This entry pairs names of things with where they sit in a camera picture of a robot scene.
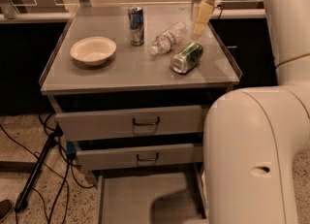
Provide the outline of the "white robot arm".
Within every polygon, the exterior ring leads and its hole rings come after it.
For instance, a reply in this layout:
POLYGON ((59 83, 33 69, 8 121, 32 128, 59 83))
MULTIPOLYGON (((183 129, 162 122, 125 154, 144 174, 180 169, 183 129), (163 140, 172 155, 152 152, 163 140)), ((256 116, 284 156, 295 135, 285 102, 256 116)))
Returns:
POLYGON ((295 156, 310 145, 310 0, 263 0, 278 83, 231 91, 203 130, 209 224, 298 224, 295 156))

